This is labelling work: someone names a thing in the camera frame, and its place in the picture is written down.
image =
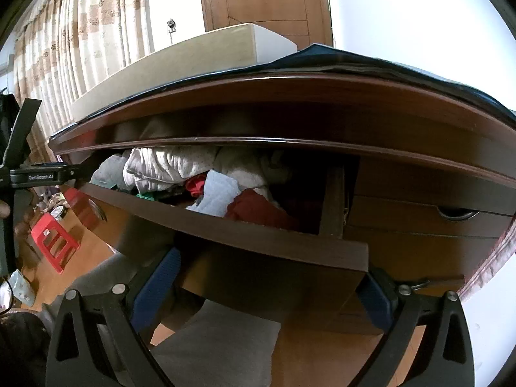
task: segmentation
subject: wooden floor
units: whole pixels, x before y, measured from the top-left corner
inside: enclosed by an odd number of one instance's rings
[[[45,259],[40,260],[27,245],[20,249],[24,263],[22,272],[37,291],[35,304],[31,307],[34,310],[40,310],[43,302],[52,302],[78,276],[113,254],[105,242],[81,225],[71,210],[61,224],[81,244],[62,274],[56,273]],[[160,325],[151,343],[157,345],[173,333]],[[423,329],[417,328],[390,387],[403,382],[422,333]],[[272,387],[346,386],[363,366],[380,337],[283,328],[273,354]]]

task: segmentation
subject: drawer handle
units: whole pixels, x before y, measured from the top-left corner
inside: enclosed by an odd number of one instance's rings
[[[92,199],[88,199],[88,203],[90,204],[91,209],[93,209],[93,210],[94,210],[94,214],[95,214],[95,216],[96,216],[99,220],[102,220],[102,221],[107,222],[106,214],[104,213],[104,211],[102,210],[102,208],[101,208],[101,207],[99,207],[97,204],[95,204],[94,200],[92,200]]]
[[[445,220],[455,222],[469,220],[478,214],[478,211],[475,211],[474,209],[447,208],[445,206],[438,206],[437,211]]]

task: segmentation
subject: red cloth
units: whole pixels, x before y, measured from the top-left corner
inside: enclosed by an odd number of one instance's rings
[[[282,209],[276,208],[265,197],[252,189],[246,189],[228,205],[225,217],[285,230],[299,228],[299,223],[295,218]]]
[[[199,197],[204,194],[204,182],[208,172],[197,174],[185,181],[185,189],[190,192],[193,197]]]

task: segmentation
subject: wooden drawer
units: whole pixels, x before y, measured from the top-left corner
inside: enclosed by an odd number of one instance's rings
[[[345,227],[344,238],[368,243],[371,263],[399,281],[468,278],[497,242],[490,237],[395,233],[352,226]]]
[[[355,196],[347,220],[354,227],[443,236],[500,237],[512,217],[478,213],[464,221],[450,221],[436,206]]]
[[[516,190],[484,179],[362,157],[355,195],[514,215]]]

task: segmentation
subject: plastic stool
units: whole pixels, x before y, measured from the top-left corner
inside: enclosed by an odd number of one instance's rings
[[[49,244],[45,244],[45,239],[48,236],[48,232],[51,230],[56,230],[57,235],[51,240]],[[30,232],[32,235],[35,244],[38,246],[39,250],[46,259],[50,262],[50,264],[54,267],[57,273],[63,273],[63,267],[61,266],[61,261],[64,259],[66,254],[71,249],[78,249],[79,243],[77,243],[68,233],[61,224],[59,224],[52,215],[49,213],[45,213],[38,221],[38,223],[34,226],[32,231]],[[56,243],[56,241],[62,237],[65,239],[66,244],[63,246],[61,251],[57,256],[54,256],[50,250]]]

